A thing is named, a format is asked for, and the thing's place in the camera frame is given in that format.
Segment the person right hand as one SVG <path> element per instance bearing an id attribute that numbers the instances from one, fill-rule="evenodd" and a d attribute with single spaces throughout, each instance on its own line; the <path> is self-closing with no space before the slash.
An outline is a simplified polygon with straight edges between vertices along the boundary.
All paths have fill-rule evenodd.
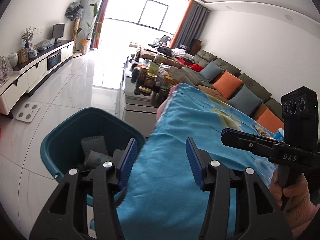
<path id="1" fill-rule="evenodd" d="M 278 184 L 278 180 L 278 169 L 276 169 L 273 173 L 269 190 L 279 207 L 281 207 L 283 204 L 283 197 L 289 198 L 291 201 L 288 202 L 285 207 L 287 212 L 292 211 L 298 207 L 302 203 L 305 196 L 309 194 L 308 182 L 304 174 L 302 174 L 297 179 L 295 184 L 282 189 Z"/>

